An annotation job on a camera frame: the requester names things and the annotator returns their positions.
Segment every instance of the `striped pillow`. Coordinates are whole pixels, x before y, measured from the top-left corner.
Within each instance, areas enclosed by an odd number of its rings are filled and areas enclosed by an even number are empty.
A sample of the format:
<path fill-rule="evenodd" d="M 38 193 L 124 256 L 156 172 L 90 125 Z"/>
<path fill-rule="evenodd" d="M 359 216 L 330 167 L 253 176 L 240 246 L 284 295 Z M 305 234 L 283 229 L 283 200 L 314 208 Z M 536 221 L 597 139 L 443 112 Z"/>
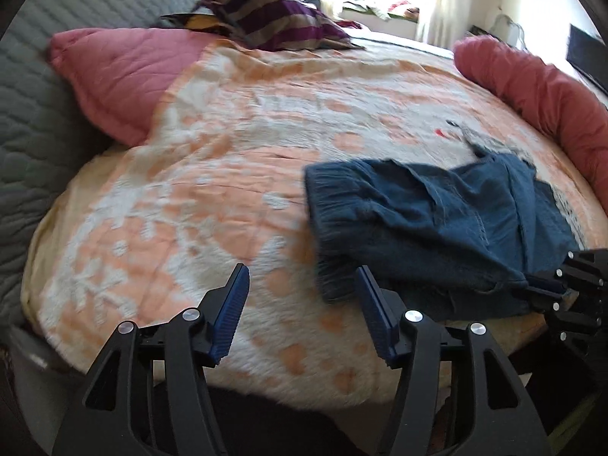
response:
<path fill-rule="evenodd" d="M 360 49 L 320 11 L 298 0 L 199 0 L 235 29 L 235 36 L 252 48 L 266 51 Z"/>

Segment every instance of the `silver bolt head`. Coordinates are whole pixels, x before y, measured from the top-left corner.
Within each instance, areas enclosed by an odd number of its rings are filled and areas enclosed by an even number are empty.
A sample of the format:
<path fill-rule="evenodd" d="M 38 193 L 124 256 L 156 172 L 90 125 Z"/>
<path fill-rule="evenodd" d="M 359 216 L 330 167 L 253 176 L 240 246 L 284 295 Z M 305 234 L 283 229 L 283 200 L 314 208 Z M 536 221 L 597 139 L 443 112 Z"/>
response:
<path fill-rule="evenodd" d="M 198 309 L 187 309 L 184 310 L 184 313 L 182 313 L 182 317 L 187 321 L 196 320 L 200 316 L 201 313 L 198 311 Z"/>
<path fill-rule="evenodd" d="M 120 334 L 129 334 L 133 329 L 135 329 L 135 326 L 133 325 L 133 322 L 131 322 L 130 320 L 121 322 L 118 325 L 118 332 Z"/>
<path fill-rule="evenodd" d="M 473 324 L 470 325 L 470 331 L 478 336 L 483 336 L 484 334 L 486 334 L 487 329 L 483 324 L 479 324 L 479 322 L 473 322 Z"/>
<path fill-rule="evenodd" d="M 410 322 L 420 322 L 423 319 L 422 312 L 418 312 L 417 310 L 408 310 L 405 313 L 405 318 Z"/>

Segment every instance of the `bedspread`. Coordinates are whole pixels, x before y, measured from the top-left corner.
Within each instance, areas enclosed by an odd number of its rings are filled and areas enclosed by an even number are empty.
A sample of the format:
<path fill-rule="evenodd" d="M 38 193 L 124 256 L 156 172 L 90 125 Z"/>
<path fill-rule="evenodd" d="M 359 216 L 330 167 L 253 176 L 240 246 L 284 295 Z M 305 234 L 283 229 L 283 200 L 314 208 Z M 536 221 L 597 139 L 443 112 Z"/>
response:
<path fill-rule="evenodd" d="M 399 371 L 376 356 L 358 304 L 329 306 L 314 287 L 302 170 L 354 157 L 472 162 L 455 124 L 524 148 L 569 201 L 584 244 L 608 244 L 600 204 L 551 141 L 450 60 L 366 47 L 268 53 L 218 41 L 178 78 L 43 291 L 40 326 L 72 365 L 86 370 L 119 322 L 166 321 L 244 262 L 250 293 L 210 383 L 299 407 L 391 399 Z M 534 314 L 486 323 L 507 353 L 543 325 Z"/>

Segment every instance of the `blue sweater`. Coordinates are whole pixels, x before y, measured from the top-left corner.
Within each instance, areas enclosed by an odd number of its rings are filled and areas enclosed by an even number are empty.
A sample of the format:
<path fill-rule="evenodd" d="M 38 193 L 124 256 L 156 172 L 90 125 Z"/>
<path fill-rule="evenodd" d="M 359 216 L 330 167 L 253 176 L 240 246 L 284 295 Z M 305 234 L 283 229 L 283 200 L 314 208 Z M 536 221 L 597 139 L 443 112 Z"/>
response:
<path fill-rule="evenodd" d="M 325 301 L 351 296 L 367 264 L 379 286 L 435 320 L 530 312 L 510 291 L 578 245 L 533 166 L 475 149 L 478 162 L 449 171 L 393 160 L 305 168 Z"/>

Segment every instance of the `gray quilted blanket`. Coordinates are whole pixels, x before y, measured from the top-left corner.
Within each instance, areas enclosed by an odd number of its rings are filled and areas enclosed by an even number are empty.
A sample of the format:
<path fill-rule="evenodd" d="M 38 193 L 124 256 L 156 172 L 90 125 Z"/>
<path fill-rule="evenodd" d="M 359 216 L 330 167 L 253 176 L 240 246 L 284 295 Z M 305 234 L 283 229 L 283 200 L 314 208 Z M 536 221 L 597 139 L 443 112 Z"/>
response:
<path fill-rule="evenodd" d="M 148 27 L 194 1 L 26 0 L 0 41 L 0 326 L 23 321 L 21 276 L 36 226 L 109 144 L 47 65 L 49 38 L 81 27 Z"/>

